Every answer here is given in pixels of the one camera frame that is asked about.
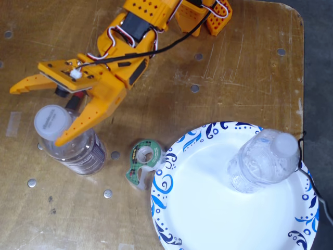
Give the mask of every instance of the metal rivet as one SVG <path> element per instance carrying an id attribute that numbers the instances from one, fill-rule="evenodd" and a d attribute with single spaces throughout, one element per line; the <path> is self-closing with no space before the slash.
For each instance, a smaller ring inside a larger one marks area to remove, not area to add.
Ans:
<path id="1" fill-rule="evenodd" d="M 279 56 L 285 56 L 285 55 L 286 55 L 286 51 L 285 51 L 283 48 L 279 48 L 279 49 L 277 50 L 277 54 L 278 54 Z"/>
<path id="2" fill-rule="evenodd" d="M 196 55 L 194 56 L 194 58 L 195 58 L 195 60 L 197 60 L 197 61 L 201 61 L 201 60 L 203 59 L 203 55 L 202 55 L 202 54 L 196 54 Z"/>
<path id="3" fill-rule="evenodd" d="M 191 86 L 191 91 L 192 91 L 193 93 L 197 93 L 197 92 L 199 91 L 199 86 L 198 86 L 198 85 L 192 85 L 192 86 Z"/>
<path id="4" fill-rule="evenodd" d="M 37 144 L 37 148 L 38 148 L 39 150 L 43 150 L 42 146 L 41 146 L 39 143 Z"/>
<path id="5" fill-rule="evenodd" d="M 34 188 L 36 185 L 37 185 L 37 181 L 36 181 L 36 179 L 30 179 L 30 180 L 28 181 L 28 187 L 30 187 L 30 188 Z"/>
<path id="6" fill-rule="evenodd" d="M 113 152 L 111 153 L 111 158 L 112 158 L 113 160 L 118 160 L 118 159 L 120 158 L 120 153 L 119 153 L 118 151 L 113 151 Z"/>
<path id="7" fill-rule="evenodd" d="M 12 32 L 10 30 L 5 32 L 5 39 L 11 39 L 12 38 Z"/>
<path id="8" fill-rule="evenodd" d="M 111 191 L 110 189 L 106 189 L 106 190 L 104 191 L 104 197 L 105 197 L 106 199 L 111 198 L 112 195 L 113 195 L 113 193 L 112 193 L 112 191 Z"/>

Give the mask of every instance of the plate rim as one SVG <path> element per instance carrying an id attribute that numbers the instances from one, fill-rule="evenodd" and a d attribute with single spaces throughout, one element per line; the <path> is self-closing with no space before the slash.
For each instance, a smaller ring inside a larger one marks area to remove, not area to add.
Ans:
<path id="1" fill-rule="evenodd" d="M 242 128 L 243 128 L 242 131 L 245 131 L 247 128 L 248 130 L 246 130 L 246 131 L 251 130 L 251 133 L 254 132 L 253 136 L 263 130 L 263 128 L 260 126 L 256 126 L 256 125 L 246 123 L 246 122 L 221 121 L 221 122 L 208 123 L 206 125 L 198 127 L 196 129 L 191 130 L 191 131 L 187 132 L 186 134 L 184 134 L 166 152 L 165 164 L 162 165 L 162 167 L 155 172 L 155 175 L 153 178 L 153 183 L 152 183 L 151 190 L 150 190 L 151 217 L 152 217 L 155 231 L 156 231 L 156 233 L 159 237 L 159 240 L 160 240 L 162 246 L 164 247 L 164 249 L 166 249 L 166 250 L 188 250 L 188 249 L 182 248 L 183 242 L 182 242 L 181 238 L 174 236 L 172 233 L 165 232 L 168 229 L 164 227 L 166 229 L 166 230 L 164 230 L 162 228 L 162 226 L 164 226 L 164 223 L 160 222 L 159 218 L 156 218 L 157 217 L 156 214 L 159 214 L 161 210 L 166 209 L 167 203 L 166 203 L 166 205 L 164 205 L 163 201 L 167 200 L 167 194 L 169 194 L 172 191 L 172 187 L 173 187 L 173 180 L 172 180 L 172 176 L 170 174 L 166 174 L 165 176 L 163 176 L 163 178 L 167 177 L 167 179 L 169 179 L 169 180 L 163 181 L 161 184 L 161 187 L 158 186 L 158 184 L 156 182 L 156 177 L 161 176 L 165 169 L 167 169 L 167 171 L 168 171 L 168 170 L 173 170 L 173 167 L 176 168 L 175 162 L 177 161 L 177 155 L 179 155 L 180 153 L 186 152 L 186 149 L 188 149 L 191 145 L 193 145 L 193 143 L 203 142 L 205 140 L 205 138 L 204 138 L 205 136 L 206 136 L 207 140 L 212 139 L 215 135 L 217 135 L 220 132 L 219 129 L 221 129 L 221 131 L 226 132 L 227 130 L 230 130 L 232 128 L 234 128 L 237 131 L 241 131 Z M 305 166 L 305 164 L 303 162 L 302 162 L 302 169 L 305 172 L 307 172 L 312 178 L 310 171 L 308 170 L 308 168 Z M 298 172 L 297 175 L 299 178 L 301 178 L 301 176 L 302 176 L 304 179 L 306 179 L 306 176 L 300 172 Z M 286 235 L 286 240 L 291 238 L 295 241 L 295 247 L 293 248 L 295 250 L 296 249 L 303 249 L 303 250 L 311 249 L 314 239 L 316 237 L 317 228 L 318 228 L 318 224 L 319 224 L 318 199 L 317 199 L 317 196 L 314 194 L 314 192 L 313 192 L 313 195 L 312 195 L 312 192 L 311 192 L 311 195 L 307 194 L 307 192 L 313 190 L 310 181 L 308 183 L 309 183 L 308 189 L 306 189 L 306 187 L 305 187 L 305 191 L 303 191 L 302 199 L 304 202 L 307 202 L 309 200 L 309 198 L 312 197 L 310 207 L 308 209 L 310 209 L 310 208 L 312 208 L 313 210 L 316 209 L 316 214 L 313 215 L 313 213 L 311 213 L 311 217 L 306 216 L 306 218 L 303 218 L 302 216 L 300 216 L 298 218 L 295 217 L 296 222 L 303 224 L 302 232 L 299 232 L 300 230 L 299 231 L 292 230 Z M 164 200 L 164 196 L 163 196 L 163 201 L 161 201 L 160 200 L 161 195 L 165 195 L 166 199 Z"/>

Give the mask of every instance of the robotic arm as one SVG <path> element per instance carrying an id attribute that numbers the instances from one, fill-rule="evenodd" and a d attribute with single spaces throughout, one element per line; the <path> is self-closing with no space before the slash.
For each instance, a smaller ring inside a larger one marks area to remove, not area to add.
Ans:
<path id="1" fill-rule="evenodd" d="M 57 146 L 112 115 L 127 90 L 147 69 L 154 52 L 157 54 L 158 33 L 168 30 L 173 16 L 183 32 L 194 36 L 199 35 L 200 27 L 194 32 L 193 29 L 209 11 L 207 26 L 212 35 L 217 35 L 232 16 L 226 0 L 127 0 L 123 8 L 127 13 L 119 14 L 98 38 L 100 57 L 78 54 L 77 59 L 40 62 L 40 74 L 27 77 L 10 89 L 11 94 L 56 89 L 61 97 L 85 91 L 91 97 L 81 115 L 58 138 Z"/>

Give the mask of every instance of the tape roll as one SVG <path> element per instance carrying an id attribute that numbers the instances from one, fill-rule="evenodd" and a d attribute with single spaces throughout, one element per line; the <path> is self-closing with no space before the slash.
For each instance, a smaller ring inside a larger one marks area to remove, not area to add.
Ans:
<path id="1" fill-rule="evenodd" d="M 142 140 L 137 143 L 130 154 L 130 169 L 126 178 L 136 188 L 147 189 L 145 179 L 149 172 L 162 168 L 165 164 L 165 150 L 154 140 Z"/>

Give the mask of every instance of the black cable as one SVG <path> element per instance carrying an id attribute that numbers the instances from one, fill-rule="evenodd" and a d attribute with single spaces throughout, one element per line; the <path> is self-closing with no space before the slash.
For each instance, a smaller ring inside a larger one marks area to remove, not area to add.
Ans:
<path id="1" fill-rule="evenodd" d="M 304 131 L 304 132 L 303 132 L 303 138 L 301 138 L 301 139 L 298 140 L 298 149 L 299 149 L 299 152 L 300 152 L 300 160 L 299 160 L 299 162 L 298 162 L 298 166 L 297 166 L 297 168 L 298 168 L 298 170 L 299 170 L 302 174 L 304 174 L 304 175 L 310 180 L 311 185 L 312 185 L 312 188 L 313 188 L 313 191 L 314 191 L 315 194 L 317 195 L 318 200 L 323 204 L 323 206 L 324 206 L 324 211 L 325 211 L 325 215 L 326 215 L 328 221 L 329 221 L 329 222 L 331 223 L 331 225 L 333 226 L 333 217 L 332 217 L 331 213 L 329 212 L 329 208 L 328 208 L 328 206 L 327 206 L 326 201 L 325 201 L 325 200 L 323 199 L 323 197 L 320 195 L 318 189 L 317 189 L 316 186 L 314 185 L 314 182 L 313 182 L 311 176 L 310 176 L 308 173 L 306 173 L 306 172 L 302 169 L 302 157 L 303 157 L 303 155 L 302 155 L 301 142 L 304 143 L 304 136 L 305 136 L 305 135 L 306 135 L 306 132 Z"/>
<path id="2" fill-rule="evenodd" d="M 215 8 L 216 5 L 217 5 L 217 2 L 215 2 L 211 7 Z M 172 44 L 170 44 L 170 45 L 168 45 L 164 48 L 158 49 L 157 51 L 149 51 L 149 52 L 144 52 L 144 53 L 139 53 L 139 54 L 133 53 L 133 54 L 125 55 L 125 56 L 118 56 L 118 57 L 114 57 L 114 58 L 96 60 L 96 61 L 91 62 L 91 63 L 82 64 L 82 65 L 78 66 L 76 69 L 80 69 L 82 67 L 89 66 L 89 65 L 108 64 L 108 63 L 113 63 L 115 61 L 122 61 L 122 60 L 129 60 L 129 59 L 133 59 L 133 58 L 152 56 L 152 55 L 156 55 L 156 54 L 160 54 L 160 53 L 163 53 L 165 51 L 168 51 L 171 48 L 173 48 L 174 46 L 176 46 L 178 43 L 181 43 L 185 39 L 189 38 L 194 32 L 196 32 L 196 30 L 207 20 L 207 18 L 209 17 L 210 14 L 211 13 L 208 12 L 205 15 L 205 17 L 190 32 L 188 32 L 185 36 L 183 36 L 182 38 L 174 41 Z"/>

